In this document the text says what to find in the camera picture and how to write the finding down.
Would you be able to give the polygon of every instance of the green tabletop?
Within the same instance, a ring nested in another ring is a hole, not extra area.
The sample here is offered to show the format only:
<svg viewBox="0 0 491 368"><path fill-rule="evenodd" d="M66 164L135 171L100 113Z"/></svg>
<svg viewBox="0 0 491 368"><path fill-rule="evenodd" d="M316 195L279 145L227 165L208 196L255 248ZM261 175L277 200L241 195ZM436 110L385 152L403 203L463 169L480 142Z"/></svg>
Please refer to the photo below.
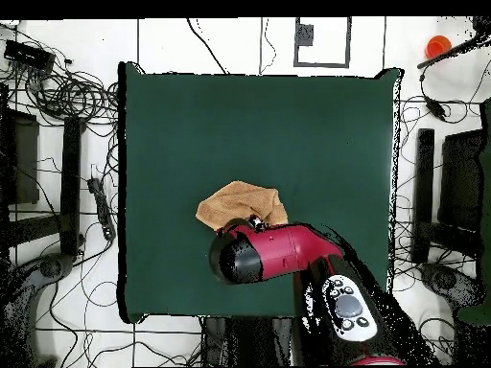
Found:
<svg viewBox="0 0 491 368"><path fill-rule="evenodd" d="M327 224L386 287L394 83L142 75L127 64L128 313L293 316L292 277L220 283L199 203L233 180L279 191L289 221Z"/></svg>

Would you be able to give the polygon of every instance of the red cup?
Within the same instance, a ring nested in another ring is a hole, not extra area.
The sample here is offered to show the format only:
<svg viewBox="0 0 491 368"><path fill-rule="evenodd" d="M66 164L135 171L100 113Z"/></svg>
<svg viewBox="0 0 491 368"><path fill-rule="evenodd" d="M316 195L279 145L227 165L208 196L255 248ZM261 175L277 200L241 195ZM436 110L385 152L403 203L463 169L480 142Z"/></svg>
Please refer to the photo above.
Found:
<svg viewBox="0 0 491 368"><path fill-rule="evenodd" d="M428 41L428 45L425 48L425 55L426 58L432 59L451 49L452 44L449 38L443 35L437 35Z"/></svg>

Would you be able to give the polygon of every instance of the towel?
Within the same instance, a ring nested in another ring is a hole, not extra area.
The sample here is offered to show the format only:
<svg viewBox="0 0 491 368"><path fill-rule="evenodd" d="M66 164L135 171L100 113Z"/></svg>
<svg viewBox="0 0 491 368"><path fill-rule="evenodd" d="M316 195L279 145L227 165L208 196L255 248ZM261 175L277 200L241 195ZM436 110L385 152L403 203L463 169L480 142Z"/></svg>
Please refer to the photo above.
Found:
<svg viewBox="0 0 491 368"><path fill-rule="evenodd" d="M266 224L288 223L287 212L276 189L261 188L233 181L201 202L196 217L213 230L232 219L259 216Z"/></svg>

